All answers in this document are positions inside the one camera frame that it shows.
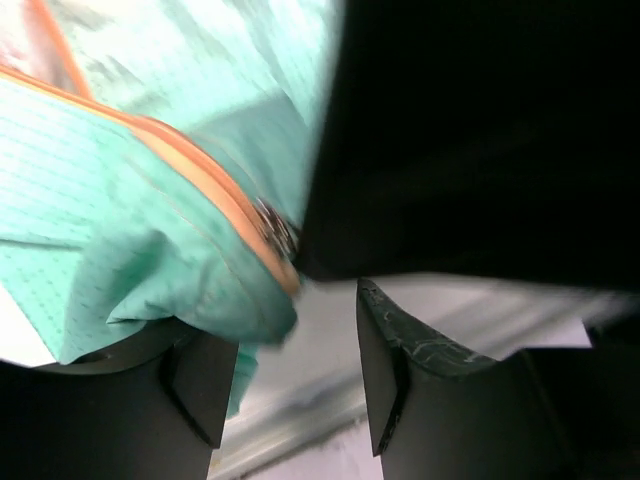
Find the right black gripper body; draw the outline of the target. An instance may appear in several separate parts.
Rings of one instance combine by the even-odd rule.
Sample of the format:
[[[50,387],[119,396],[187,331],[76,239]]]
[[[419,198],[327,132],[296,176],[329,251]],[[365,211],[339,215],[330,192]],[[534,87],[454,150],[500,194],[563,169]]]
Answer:
[[[638,3],[347,2],[299,267],[637,289]]]

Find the orange and teal jacket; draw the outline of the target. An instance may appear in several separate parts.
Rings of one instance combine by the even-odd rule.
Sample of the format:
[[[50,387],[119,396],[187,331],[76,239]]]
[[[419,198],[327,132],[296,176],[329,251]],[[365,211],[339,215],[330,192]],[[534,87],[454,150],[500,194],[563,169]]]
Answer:
[[[296,324],[340,1],[5,1],[1,287],[69,365],[174,317],[239,346],[238,412]]]

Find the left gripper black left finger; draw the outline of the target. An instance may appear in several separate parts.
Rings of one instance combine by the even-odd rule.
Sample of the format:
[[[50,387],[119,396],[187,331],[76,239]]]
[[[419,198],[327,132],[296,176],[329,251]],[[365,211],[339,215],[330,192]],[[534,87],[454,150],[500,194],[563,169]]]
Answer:
[[[69,365],[2,362],[2,478],[206,478],[237,351],[169,319]]]

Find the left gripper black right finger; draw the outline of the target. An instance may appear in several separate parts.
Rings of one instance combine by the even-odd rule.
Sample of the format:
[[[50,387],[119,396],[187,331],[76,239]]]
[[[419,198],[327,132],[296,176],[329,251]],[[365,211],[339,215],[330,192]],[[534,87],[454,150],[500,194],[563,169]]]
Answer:
[[[387,479],[573,479],[526,352],[479,354],[359,280],[356,320],[374,455]]]

